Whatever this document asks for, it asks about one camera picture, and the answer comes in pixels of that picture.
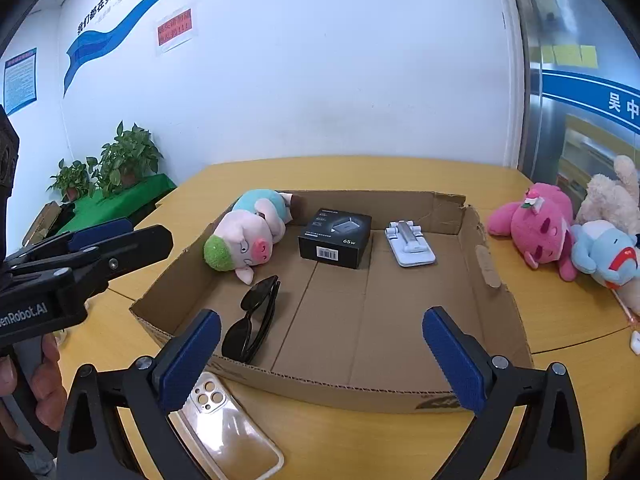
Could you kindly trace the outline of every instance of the black product box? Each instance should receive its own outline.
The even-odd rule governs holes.
[[[325,264],[357,269],[371,232],[371,217],[319,209],[298,236],[300,256]]]

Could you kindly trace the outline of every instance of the metal screw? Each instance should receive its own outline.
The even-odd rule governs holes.
[[[556,375],[564,375],[566,373],[566,368],[562,363],[553,363],[551,369]]]
[[[148,355],[139,357],[136,360],[136,368],[138,370],[146,370],[153,364],[153,362],[153,358],[149,357]]]
[[[91,372],[94,371],[94,367],[91,365],[82,365],[79,370],[80,377],[88,377],[91,375]]]
[[[500,368],[500,370],[504,370],[507,366],[509,366],[509,360],[506,357],[502,357],[501,355],[495,356],[491,359],[492,364],[496,368]]]

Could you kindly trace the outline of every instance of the pig snout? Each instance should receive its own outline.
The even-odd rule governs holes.
[[[251,246],[251,258],[254,262],[266,262],[269,259],[269,244],[266,240],[258,238]]]

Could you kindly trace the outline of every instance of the red sign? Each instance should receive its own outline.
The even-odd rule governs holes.
[[[187,9],[158,27],[158,45],[163,45],[192,28],[191,9]]]

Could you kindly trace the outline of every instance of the blue wave graphic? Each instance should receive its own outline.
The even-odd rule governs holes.
[[[133,10],[109,32],[87,30],[80,34],[66,51],[70,59],[65,74],[65,94],[76,76],[78,69],[85,63],[105,56],[116,49],[132,31],[136,23],[159,0],[142,0]]]

